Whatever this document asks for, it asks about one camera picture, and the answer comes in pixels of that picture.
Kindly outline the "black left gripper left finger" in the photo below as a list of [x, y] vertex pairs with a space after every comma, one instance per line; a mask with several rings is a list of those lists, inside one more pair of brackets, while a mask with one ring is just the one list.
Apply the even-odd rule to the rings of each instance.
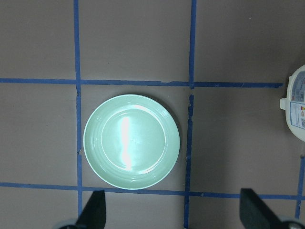
[[94, 191], [76, 221], [77, 229], [103, 229], [106, 225], [104, 190]]

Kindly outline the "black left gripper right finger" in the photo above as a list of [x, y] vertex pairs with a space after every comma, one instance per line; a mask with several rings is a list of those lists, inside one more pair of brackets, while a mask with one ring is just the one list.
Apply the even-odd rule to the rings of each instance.
[[245, 229], [277, 229], [282, 224], [251, 188], [240, 191], [239, 217]]

